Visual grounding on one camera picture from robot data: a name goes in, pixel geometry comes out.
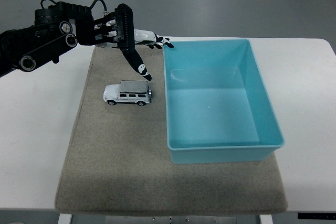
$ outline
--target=light blue container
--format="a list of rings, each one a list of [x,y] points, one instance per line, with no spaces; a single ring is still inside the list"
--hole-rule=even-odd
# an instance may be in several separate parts
[[[249,40],[174,46],[164,48],[172,162],[261,161],[284,145]]]

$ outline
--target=toy car wheel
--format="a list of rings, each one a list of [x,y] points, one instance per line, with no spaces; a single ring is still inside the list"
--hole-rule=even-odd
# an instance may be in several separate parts
[[[108,103],[109,105],[116,105],[116,102],[115,102],[115,101],[107,101],[107,103]]]
[[[137,102],[137,105],[139,105],[139,106],[145,106],[146,103],[145,102]]]

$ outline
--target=black cable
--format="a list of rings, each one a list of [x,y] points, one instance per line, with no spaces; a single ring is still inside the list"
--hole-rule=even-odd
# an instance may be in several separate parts
[[[95,6],[96,2],[98,2],[98,1],[100,1],[100,2],[103,4],[103,6],[104,6],[104,11],[107,12],[107,7],[106,7],[106,4],[105,4],[104,0],[94,0],[94,1],[92,2],[92,5],[90,6],[90,9],[92,9],[92,8]]]
[[[43,2],[44,2],[44,1],[47,1],[47,0],[41,0],[41,2],[40,2],[42,9],[44,9],[44,7],[43,7]]]

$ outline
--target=black robotic arm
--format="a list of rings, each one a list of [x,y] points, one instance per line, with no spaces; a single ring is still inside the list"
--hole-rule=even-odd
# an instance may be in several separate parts
[[[44,8],[44,1],[54,5]],[[104,17],[94,20],[91,10],[97,1],[104,6]],[[95,0],[90,7],[42,0],[41,7],[35,10],[33,26],[0,34],[0,77],[15,69],[30,72],[50,61],[57,63],[60,55],[79,43],[119,48],[131,67],[151,80],[135,44],[160,48],[161,43],[173,47],[167,38],[134,30],[133,12],[126,4],[120,4],[112,13],[103,0]],[[76,34],[70,22],[75,22]]]

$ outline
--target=toy car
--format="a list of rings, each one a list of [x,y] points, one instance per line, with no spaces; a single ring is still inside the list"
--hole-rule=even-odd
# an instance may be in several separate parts
[[[151,102],[152,90],[148,81],[121,81],[120,84],[107,85],[103,99],[109,105],[130,103],[145,106]]]

